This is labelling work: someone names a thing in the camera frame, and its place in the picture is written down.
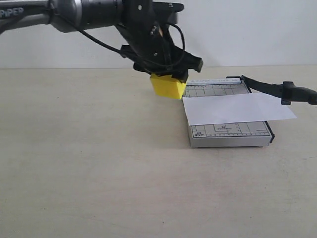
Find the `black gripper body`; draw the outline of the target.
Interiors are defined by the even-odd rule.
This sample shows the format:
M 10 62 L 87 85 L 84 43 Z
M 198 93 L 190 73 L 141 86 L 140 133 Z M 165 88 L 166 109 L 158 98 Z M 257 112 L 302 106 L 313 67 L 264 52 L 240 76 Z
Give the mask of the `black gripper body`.
M 169 26 L 177 23 L 181 3 L 153 0 L 124 0 L 117 30 L 127 41 L 120 53 L 133 61 L 136 71 L 148 74 L 173 74 L 183 58 L 175 46 Z

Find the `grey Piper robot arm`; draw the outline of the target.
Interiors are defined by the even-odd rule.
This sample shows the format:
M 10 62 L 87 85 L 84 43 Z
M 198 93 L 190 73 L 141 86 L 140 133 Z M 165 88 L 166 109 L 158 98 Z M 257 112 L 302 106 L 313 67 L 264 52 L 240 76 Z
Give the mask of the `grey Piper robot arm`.
M 90 40 L 134 63 L 148 74 L 183 74 L 185 49 L 174 45 L 168 32 L 174 23 L 155 13 L 168 4 L 151 0 L 2 0 L 0 32 L 34 25 L 51 25 L 56 30 L 80 32 Z M 127 42 L 120 49 L 103 43 L 87 30 L 115 27 Z

